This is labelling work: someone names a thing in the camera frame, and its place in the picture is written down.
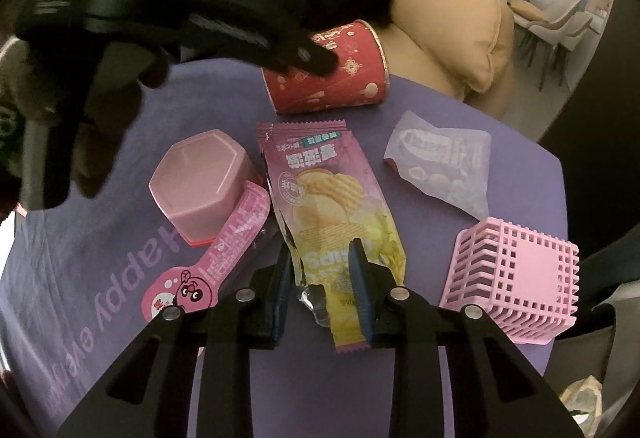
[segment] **purple table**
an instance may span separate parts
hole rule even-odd
[[[182,66],[173,77],[194,76]],[[257,70],[228,63],[198,67],[206,80],[237,81],[234,91],[260,88]],[[236,100],[231,95],[232,103]],[[252,118],[275,118],[263,95],[238,105],[251,113],[228,133],[254,148]],[[449,270],[456,235],[476,220],[457,208],[421,193],[386,164],[383,155],[394,126],[405,110],[412,110],[441,127],[484,129],[492,135],[488,187],[491,216],[566,239],[566,205],[559,161],[511,128],[443,94],[393,76],[386,103],[380,107],[346,108],[303,119],[344,118],[360,142],[396,221],[407,255],[405,283],[437,304]],[[271,249],[275,257],[277,245]],[[238,285],[247,281],[239,278]],[[540,372],[551,352],[546,346],[520,346]],[[368,350],[338,355],[330,332],[313,322],[300,303],[289,306],[285,334],[274,352],[251,354],[252,406],[256,438],[305,436],[386,437],[390,418],[394,352]],[[443,377],[448,379],[446,368]],[[445,392],[447,435],[453,436],[452,410]]]
[[[454,239],[475,220],[423,195],[383,163],[386,142],[407,109],[436,126],[490,132],[490,214],[566,238],[562,171],[552,155],[466,105],[393,77],[388,101],[380,107],[308,118],[344,118],[360,141],[404,244],[408,287],[437,303]],[[228,60],[177,66],[164,88],[147,92],[140,118],[98,198],[73,193],[63,206],[27,216],[0,279],[0,339],[45,437],[55,433],[142,330],[145,290],[162,272],[202,255],[202,249],[168,235],[171,227],[147,189],[167,149],[218,128],[259,163],[255,126],[276,120],[257,68]],[[273,263],[278,248],[274,238],[261,259],[228,287],[247,285],[252,268]],[[550,348],[522,347],[538,371],[544,370]],[[68,367],[71,358],[73,368]],[[252,352],[251,370],[256,438],[388,434],[393,351],[336,354],[329,330],[316,325],[297,301],[290,303],[280,346]],[[452,436],[450,405],[446,411]]]

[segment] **beige cushion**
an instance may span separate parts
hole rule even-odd
[[[495,76],[491,88],[484,93],[469,93],[465,97],[465,103],[500,121],[509,107],[514,91],[513,64],[509,62],[502,74]]]
[[[396,25],[375,27],[385,53],[389,73],[462,101],[464,85],[448,73],[428,52],[424,52]]]
[[[487,91],[513,50],[513,14],[501,0],[392,0],[391,19],[468,88]]]
[[[514,14],[522,16],[525,20],[529,20],[530,22],[548,22],[545,13],[529,2],[524,0],[509,0],[509,6]]]

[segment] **pink snack bag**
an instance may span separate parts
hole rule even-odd
[[[203,310],[218,302],[218,290],[233,272],[242,255],[260,234],[270,211],[269,194],[252,182],[222,230],[195,265],[174,267],[156,279],[142,298],[147,321],[166,306],[181,306],[186,312]]]
[[[319,305],[326,301],[338,351],[364,347],[349,276],[349,244],[360,238],[369,261],[391,269],[398,284],[406,261],[367,157],[344,121],[260,125],[258,140],[296,285],[303,292],[309,285],[323,287]],[[301,297],[308,306],[309,291]],[[316,306],[314,314],[321,323]]]

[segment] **screw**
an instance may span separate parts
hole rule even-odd
[[[309,54],[309,51],[306,48],[299,48],[298,57],[300,57],[304,62],[308,62],[311,59],[311,54]]]
[[[236,292],[236,299],[240,301],[240,303],[247,303],[247,301],[251,301],[255,297],[255,292],[251,290],[251,288],[242,288]]]
[[[395,287],[389,293],[396,301],[405,301],[409,298],[409,291],[406,288]]]
[[[175,321],[181,315],[181,311],[177,306],[168,306],[162,310],[162,318],[165,321]]]
[[[470,304],[465,307],[465,315],[469,319],[480,319],[482,317],[482,308],[476,304]]]

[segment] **gray chair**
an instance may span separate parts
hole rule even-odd
[[[559,84],[562,84],[564,70],[566,70],[566,59],[570,52],[580,43],[587,29],[591,25],[593,16],[588,12],[576,12],[566,28],[564,38],[558,43],[556,59],[554,60],[554,70],[560,69]]]
[[[518,14],[514,14],[513,18],[516,22],[516,25],[527,30],[532,25],[542,25],[547,28],[560,28],[562,25],[566,23],[566,21],[571,17],[573,12],[578,10],[578,4],[580,0],[551,0],[551,2],[542,9],[542,12],[545,13],[548,21],[546,22],[532,22],[529,21]]]
[[[579,4],[580,0],[553,0],[543,9],[543,12],[548,18],[547,22],[530,22],[514,14],[516,23],[527,29],[520,46],[524,47],[526,53],[529,54],[528,67],[531,66],[536,56],[538,42],[543,41],[545,43],[545,55],[542,62],[542,76],[540,77],[539,86],[540,91],[542,91],[545,83],[546,70],[551,56],[555,56],[556,47],[558,47],[558,44],[566,35],[569,22],[576,13]]]

